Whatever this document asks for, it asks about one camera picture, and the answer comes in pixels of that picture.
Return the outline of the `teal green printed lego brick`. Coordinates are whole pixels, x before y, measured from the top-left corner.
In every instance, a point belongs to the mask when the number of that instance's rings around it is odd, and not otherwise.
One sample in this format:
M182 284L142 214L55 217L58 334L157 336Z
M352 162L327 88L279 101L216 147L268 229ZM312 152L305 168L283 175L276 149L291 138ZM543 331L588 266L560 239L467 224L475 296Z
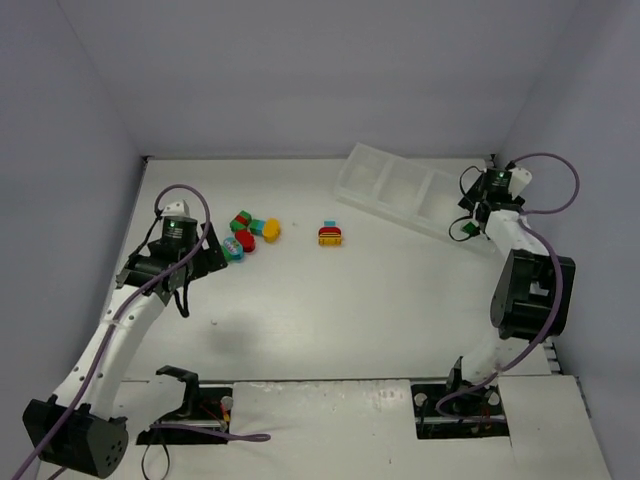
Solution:
M244 257L242 244L233 236L229 236L222 241L221 248L227 262L238 262Z

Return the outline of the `red rounded lego brick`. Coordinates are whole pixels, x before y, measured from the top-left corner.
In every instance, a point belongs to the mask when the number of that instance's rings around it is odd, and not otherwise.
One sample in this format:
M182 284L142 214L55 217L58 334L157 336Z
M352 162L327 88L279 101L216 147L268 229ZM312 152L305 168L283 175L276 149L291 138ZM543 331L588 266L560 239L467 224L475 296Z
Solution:
M256 240L250 230L238 230L234 233L235 240L242 246L245 253L252 253L256 249Z

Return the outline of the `green red lego brick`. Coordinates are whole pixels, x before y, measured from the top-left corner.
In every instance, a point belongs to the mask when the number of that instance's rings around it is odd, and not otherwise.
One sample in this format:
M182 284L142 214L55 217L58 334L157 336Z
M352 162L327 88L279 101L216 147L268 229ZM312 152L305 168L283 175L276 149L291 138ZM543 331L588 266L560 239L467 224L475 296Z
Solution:
M229 223L230 230L235 233L237 231L248 230L249 225L253 221L252 215L246 211L241 210Z

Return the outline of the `small green lego brick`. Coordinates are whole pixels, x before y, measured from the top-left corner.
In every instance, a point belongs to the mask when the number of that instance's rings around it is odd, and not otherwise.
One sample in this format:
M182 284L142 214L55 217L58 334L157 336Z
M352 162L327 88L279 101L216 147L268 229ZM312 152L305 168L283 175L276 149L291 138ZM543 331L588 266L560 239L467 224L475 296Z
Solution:
M469 237L474 237L480 234L480 228L472 222L465 224L461 230Z

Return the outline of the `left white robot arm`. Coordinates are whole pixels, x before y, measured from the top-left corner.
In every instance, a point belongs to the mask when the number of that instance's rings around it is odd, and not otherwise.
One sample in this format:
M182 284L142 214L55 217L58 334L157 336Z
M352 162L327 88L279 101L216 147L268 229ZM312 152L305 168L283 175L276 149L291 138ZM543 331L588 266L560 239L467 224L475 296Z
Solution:
M142 340L166 307L187 316L189 286L226 267L210 222L157 217L161 236L134 251L116 277L110 304L80 358L46 400L31 400L22 420L39 459L100 479L121 462L131 435L155 419L148 402L118 413L116 396Z

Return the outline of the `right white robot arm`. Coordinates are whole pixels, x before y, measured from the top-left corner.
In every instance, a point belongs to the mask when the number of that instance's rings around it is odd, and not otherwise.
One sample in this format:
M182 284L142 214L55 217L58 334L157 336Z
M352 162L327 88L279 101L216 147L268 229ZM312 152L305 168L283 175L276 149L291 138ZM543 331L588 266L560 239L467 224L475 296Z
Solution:
M565 328L576 266L529 226L521 193L530 180L520 167L486 168L470 187L460 188L459 206L467 214L452 222L460 232L450 238L486 239L504 264L490 301L489 331L455 362L447 380L450 393L485 387Z

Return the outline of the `clear four-compartment tray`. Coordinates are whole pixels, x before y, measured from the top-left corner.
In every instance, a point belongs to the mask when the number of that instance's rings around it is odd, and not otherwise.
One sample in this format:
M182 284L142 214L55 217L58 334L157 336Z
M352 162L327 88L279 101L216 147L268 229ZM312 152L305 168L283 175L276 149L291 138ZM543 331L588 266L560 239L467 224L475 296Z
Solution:
M361 211L456 245L448 232L466 214L458 206L459 186L470 187L487 164L482 157L405 158L358 143L338 174L334 194Z

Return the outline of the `yellow rounded lego brick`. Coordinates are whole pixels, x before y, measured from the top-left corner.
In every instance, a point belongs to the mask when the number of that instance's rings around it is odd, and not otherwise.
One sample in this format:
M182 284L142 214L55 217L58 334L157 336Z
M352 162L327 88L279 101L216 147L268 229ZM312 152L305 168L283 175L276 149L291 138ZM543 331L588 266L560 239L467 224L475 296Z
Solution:
M281 234L280 222L276 218L269 218L264 222L262 237L267 243L276 242Z

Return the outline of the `burger printed lego stack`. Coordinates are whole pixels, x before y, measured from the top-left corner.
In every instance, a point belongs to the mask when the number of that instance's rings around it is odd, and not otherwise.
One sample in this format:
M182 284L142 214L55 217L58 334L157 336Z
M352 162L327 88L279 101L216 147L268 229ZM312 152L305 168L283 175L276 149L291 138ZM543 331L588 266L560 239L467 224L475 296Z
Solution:
M342 230L334 220L325 220L319 228L318 245L322 247L341 246L343 241Z

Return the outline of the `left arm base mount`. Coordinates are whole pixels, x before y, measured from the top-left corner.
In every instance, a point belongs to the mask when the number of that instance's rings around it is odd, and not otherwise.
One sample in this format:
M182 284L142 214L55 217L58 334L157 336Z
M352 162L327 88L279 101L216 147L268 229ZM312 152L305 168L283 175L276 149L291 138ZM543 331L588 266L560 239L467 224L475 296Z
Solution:
M181 406L164 413L156 423L179 424L182 428L147 429L137 436L136 445L226 445L229 442L219 433L230 430L233 408L230 384L202 383L197 373L169 365L158 369L156 374L161 378L174 378L185 387Z

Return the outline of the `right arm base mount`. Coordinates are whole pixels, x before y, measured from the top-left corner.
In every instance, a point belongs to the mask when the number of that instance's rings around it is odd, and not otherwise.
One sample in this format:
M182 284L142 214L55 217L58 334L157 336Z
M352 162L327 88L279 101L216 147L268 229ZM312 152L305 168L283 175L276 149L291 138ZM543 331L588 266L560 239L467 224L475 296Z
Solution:
M459 440L510 435L497 386L453 399L436 408L448 394L444 383L411 385L412 408L418 440Z

